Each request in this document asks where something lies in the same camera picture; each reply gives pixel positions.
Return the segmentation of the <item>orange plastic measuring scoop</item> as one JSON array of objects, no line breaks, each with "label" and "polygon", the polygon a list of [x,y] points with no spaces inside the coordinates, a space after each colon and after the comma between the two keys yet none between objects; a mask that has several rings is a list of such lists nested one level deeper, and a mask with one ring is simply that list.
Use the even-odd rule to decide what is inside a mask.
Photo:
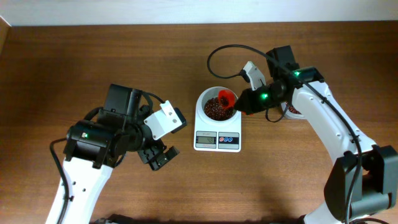
[{"label": "orange plastic measuring scoop", "polygon": [[232,108],[246,115],[254,114],[249,94],[250,91],[246,89],[242,91],[240,97],[236,99],[236,95],[231,90],[221,90],[218,93],[218,101],[225,110]]}]

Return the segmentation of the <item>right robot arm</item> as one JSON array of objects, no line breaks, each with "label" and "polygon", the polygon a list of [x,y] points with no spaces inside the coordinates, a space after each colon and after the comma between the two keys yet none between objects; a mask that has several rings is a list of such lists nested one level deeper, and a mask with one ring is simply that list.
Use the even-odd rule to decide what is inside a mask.
[{"label": "right robot arm", "polygon": [[397,202],[397,151],[367,137],[334,99],[315,67],[301,68],[290,46],[263,54],[273,82],[244,90],[234,108],[246,114],[287,102],[310,123],[333,168],[325,201],[299,223],[365,223]]}]

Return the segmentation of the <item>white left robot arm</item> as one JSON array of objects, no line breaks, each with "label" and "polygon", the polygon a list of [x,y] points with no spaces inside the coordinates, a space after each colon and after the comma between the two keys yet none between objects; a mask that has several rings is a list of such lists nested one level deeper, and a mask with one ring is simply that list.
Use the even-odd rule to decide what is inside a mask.
[{"label": "white left robot arm", "polygon": [[161,138],[184,128],[186,119],[169,101],[154,111],[154,96],[112,84],[104,106],[91,110],[62,139],[64,160],[55,153],[57,141],[50,143],[60,183],[47,223],[89,223],[103,187],[127,152],[136,152],[153,171],[179,153]]}]

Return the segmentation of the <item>white digital kitchen scale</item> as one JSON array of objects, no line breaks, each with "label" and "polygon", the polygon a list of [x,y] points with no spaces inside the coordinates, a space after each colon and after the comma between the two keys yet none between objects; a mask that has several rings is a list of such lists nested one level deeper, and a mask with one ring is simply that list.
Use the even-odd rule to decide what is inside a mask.
[{"label": "white digital kitchen scale", "polygon": [[230,119],[213,120],[205,114],[205,103],[216,97],[215,92],[204,91],[195,110],[193,147],[197,151],[239,152],[242,149],[242,115],[235,111]]}]

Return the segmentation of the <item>red beans in bowl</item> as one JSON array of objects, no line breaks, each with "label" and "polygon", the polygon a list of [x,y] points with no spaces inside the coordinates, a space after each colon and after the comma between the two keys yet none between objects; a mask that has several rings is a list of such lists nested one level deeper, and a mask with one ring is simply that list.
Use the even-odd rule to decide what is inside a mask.
[{"label": "red beans in bowl", "polygon": [[230,119],[234,113],[233,107],[229,107],[226,97],[212,98],[205,103],[204,112],[207,117],[215,121],[225,121]]}]

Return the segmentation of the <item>white round bowl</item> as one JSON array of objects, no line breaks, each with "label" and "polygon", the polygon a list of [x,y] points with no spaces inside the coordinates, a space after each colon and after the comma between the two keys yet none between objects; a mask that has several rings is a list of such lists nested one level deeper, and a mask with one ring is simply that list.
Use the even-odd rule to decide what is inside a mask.
[{"label": "white round bowl", "polygon": [[212,121],[227,121],[236,114],[236,101],[237,96],[230,89],[216,86],[207,89],[200,100],[200,108]]}]

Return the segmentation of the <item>clear plastic container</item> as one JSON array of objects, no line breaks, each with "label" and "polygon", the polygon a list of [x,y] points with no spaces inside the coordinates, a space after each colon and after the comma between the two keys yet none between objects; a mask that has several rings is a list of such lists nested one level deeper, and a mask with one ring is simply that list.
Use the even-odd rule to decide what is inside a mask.
[{"label": "clear plastic container", "polygon": [[287,109],[284,117],[287,119],[305,119],[304,115],[297,111],[293,106],[290,106],[287,102],[281,103],[282,111]]}]

